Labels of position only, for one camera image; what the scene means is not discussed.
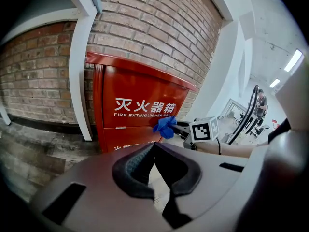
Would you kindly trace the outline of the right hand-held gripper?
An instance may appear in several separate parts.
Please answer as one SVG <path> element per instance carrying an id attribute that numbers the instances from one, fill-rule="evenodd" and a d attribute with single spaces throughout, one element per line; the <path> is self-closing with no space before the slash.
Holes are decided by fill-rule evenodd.
<path id="1" fill-rule="evenodd" d="M 173 132 L 181 138 L 186 138 L 183 146 L 187 149 L 196 149 L 196 143 L 219 142 L 219 126 L 217 117 L 197 119 L 194 122 L 178 121 L 172 127 Z"/>

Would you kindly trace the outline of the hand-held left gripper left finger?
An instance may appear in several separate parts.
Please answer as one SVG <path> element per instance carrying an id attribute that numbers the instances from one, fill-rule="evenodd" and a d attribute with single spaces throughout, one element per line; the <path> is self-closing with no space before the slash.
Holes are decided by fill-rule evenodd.
<path id="1" fill-rule="evenodd" d="M 155 199 L 155 191 L 149 187 L 150 172 L 155 164 L 153 146 L 154 144 L 147 144 L 119 158 L 112 166 L 114 182 L 130 197 Z"/>

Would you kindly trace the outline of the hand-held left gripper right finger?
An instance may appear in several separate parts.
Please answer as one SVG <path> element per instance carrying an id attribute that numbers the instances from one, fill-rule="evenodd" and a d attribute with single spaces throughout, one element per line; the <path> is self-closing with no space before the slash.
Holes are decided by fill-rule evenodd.
<path id="1" fill-rule="evenodd" d="M 195 161 L 162 143 L 155 143 L 154 150 L 154 163 L 170 190 L 162 216 L 172 228 L 177 229 L 191 222 L 192 218 L 180 212 L 176 198 L 193 192 L 202 178 L 202 170 Z"/>

